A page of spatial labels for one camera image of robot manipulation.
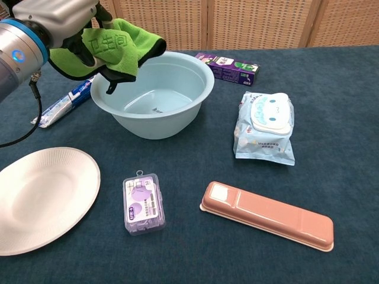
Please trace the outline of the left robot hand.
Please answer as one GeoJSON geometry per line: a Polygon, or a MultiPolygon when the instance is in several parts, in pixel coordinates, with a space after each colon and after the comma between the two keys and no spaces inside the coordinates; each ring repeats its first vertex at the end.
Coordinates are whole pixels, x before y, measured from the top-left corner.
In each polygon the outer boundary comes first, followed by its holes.
{"type": "Polygon", "coordinates": [[[50,49],[67,49],[80,61],[93,67],[94,56],[82,41],[83,30],[95,18],[100,26],[113,20],[100,1],[21,1],[12,7],[16,19],[42,27],[49,37],[50,49]]]}

